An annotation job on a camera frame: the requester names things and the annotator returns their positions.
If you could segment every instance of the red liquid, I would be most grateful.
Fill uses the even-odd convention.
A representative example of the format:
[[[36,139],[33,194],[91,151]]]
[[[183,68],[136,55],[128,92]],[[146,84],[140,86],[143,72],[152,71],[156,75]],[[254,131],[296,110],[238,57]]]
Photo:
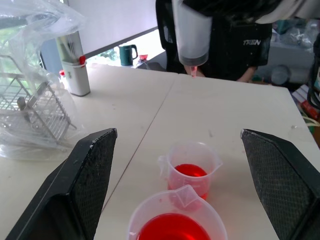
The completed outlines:
[[[207,173],[205,170],[203,170],[201,167],[193,164],[181,164],[175,167],[175,169],[187,176],[191,177],[202,177],[206,176]],[[173,190],[173,188],[168,184],[168,190]],[[202,199],[206,200],[208,197],[208,193],[203,194],[200,196]]]
[[[136,240],[210,240],[210,237],[191,218],[178,213],[166,213],[148,221]]]

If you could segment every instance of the red bottle cap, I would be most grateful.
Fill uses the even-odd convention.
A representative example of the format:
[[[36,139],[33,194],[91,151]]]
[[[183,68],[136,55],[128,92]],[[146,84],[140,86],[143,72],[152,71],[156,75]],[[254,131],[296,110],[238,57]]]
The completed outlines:
[[[85,62],[86,62],[86,56],[81,56],[81,57],[79,57],[79,63],[80,63],[80,65],[83,65],[83,64],[85,64]]]

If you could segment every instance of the wire rack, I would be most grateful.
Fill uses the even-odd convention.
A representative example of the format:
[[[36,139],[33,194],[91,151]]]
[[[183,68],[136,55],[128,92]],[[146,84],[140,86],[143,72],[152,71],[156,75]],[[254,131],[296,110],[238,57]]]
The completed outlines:
[[[29,83],[16,73],[0,73],[0,78],[0,144],[54,147],[69,126],[77,129],[48,82]]]

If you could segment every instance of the measuring cup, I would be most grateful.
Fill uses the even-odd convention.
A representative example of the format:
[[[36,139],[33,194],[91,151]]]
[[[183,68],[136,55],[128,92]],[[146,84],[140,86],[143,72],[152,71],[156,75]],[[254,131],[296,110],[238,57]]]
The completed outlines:
[[[207,199],[214,172],[223,164],[214,149],[201,142],[174,145],[167,156],[160,156],[161,177],[168,182],[168,190],[191,185],[195,192]],[[204,174],[190,176],[181,173],[181,167],[194,168]]]
[[[163,214],[187,216],[198,223],[211,240],[228,240],[226,228],[218,213],[209,203],[200,198],[190,185],[177,190],[159,192],[143,201],[131,216],[127,240],[137,240],[141,229],[150,220]],[[172,222],[172,224],[177,225],[177,228],[179,226],[178,222]]]

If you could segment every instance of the green mug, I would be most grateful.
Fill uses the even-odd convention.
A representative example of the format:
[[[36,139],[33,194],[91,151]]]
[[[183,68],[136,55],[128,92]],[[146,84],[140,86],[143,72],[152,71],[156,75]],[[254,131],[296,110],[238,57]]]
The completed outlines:
[[[138,57],[138,50],[136,45],[119,46],[120,49],[120,60],[122,66],[132,66],[134,59]],[[136,57],[132,57],[132,49],[135,50]]]

